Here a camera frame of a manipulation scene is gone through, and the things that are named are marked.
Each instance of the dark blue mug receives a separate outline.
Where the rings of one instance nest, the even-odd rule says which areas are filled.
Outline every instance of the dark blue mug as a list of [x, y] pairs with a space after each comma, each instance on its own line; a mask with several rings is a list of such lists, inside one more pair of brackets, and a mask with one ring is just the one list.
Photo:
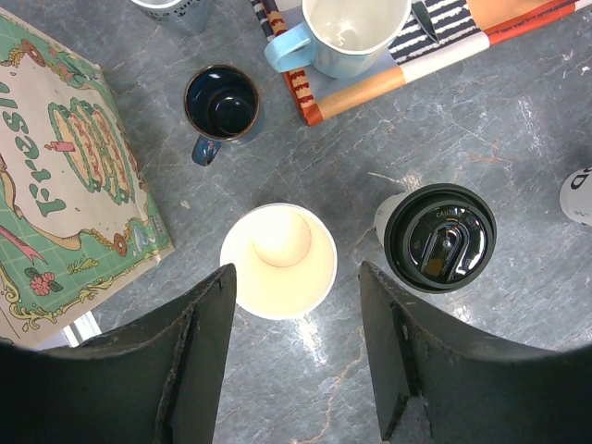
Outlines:
[[185, 90], [185, 114], [201, 134], [191, 159], [207, 167], [223, 142], [248, 142], [259, 118], [259, 93], [251, 79], [236, 68], [215, 65], [203, 69]]

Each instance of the light blue handle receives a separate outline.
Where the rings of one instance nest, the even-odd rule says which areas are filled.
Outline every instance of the light blue handle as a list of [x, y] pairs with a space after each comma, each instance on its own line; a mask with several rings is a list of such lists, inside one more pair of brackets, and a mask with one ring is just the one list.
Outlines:
[[315, 60], [314, 38], [308, 25], [301, 23], [269, 42], [265, 49], [265, 58], [277, 72], [310, 65]]

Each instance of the light blue mug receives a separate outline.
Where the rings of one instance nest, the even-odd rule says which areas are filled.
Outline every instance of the light blue mug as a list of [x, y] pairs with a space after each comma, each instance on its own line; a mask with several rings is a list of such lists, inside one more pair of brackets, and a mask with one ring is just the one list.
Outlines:
[[369, 69], [395, 40], [412, 0], [302, 0], [304, 22], [272, 40], [265, 58], [277, 72], [307, 65], [335, 79]]

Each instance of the striped cloth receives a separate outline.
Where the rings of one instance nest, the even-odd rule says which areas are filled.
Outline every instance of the striped cloth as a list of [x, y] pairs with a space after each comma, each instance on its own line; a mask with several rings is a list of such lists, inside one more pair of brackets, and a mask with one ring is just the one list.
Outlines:
[[479, 32], [466, 0], [425, 0], [439, 43], [434, 43], [411, 14], [388, 51], [398, 64], [437, 51]]

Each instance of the colorful fabric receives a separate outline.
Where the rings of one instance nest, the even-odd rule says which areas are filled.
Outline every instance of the colorful fabric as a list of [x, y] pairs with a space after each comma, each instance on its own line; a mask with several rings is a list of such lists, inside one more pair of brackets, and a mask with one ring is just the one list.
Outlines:
[[[267, 40], [303, 20], [299, 0], [251, 0]], [[453, 63], [561, 19], [592, 0], [425, 0], [439, 43], [411, 15], [388, 52], [356, 79], [334, 80], [313, 67], [283, 73], [308, 125], [388, 93]]]
[[0, 9], [0, 340], [35, 346], [172, 252], [101, 69]]

